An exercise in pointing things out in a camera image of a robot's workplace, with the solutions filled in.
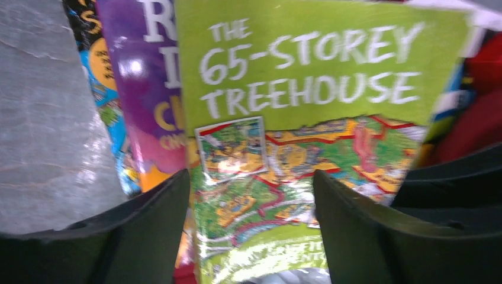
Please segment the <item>green treehouse book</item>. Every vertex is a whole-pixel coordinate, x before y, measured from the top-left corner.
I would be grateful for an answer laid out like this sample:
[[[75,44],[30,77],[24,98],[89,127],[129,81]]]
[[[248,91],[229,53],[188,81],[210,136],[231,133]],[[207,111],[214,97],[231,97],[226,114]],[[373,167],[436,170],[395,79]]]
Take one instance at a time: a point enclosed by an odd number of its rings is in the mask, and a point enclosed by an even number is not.
[[[471,30],[459,8],[178,1],[199,283],[329,281],[325,173],[399,190]]]

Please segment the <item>red student backpack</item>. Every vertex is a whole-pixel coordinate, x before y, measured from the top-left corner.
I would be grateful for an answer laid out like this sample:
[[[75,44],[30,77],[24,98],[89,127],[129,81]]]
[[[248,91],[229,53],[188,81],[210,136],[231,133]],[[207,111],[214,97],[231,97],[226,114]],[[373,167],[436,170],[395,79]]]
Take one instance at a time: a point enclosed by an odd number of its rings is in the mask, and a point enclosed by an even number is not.
[[[452,105],[433,119],[419,166],[451,162],[501,141],[501,32],[485,30],[445,95]]]

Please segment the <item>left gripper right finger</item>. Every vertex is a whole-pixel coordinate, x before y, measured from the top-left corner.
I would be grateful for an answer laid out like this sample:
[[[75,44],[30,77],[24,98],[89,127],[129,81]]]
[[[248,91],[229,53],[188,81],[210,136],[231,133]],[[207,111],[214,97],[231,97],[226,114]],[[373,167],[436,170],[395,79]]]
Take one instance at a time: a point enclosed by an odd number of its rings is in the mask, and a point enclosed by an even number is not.
[[[423,221],[321,170],[313,191],[333,283],[501,282],[501,232],[474,234]]]

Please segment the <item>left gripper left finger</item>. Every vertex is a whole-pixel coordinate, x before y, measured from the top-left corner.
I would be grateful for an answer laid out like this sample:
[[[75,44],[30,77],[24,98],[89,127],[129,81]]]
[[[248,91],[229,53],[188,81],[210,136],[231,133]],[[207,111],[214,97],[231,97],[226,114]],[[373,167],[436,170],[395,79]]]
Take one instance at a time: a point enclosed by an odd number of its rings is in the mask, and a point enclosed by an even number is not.
[[[2,283],[172,283],[190,194],[181,170],[62,230],[1,234]]]

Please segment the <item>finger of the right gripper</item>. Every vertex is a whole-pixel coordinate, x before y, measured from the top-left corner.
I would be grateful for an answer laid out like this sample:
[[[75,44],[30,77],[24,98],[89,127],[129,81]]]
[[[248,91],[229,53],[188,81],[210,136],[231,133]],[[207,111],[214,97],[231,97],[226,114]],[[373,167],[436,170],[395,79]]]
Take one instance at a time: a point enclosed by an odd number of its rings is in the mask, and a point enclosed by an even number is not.
[[[392,208],[474,234],[501,232],[501,144],[410,171]]]

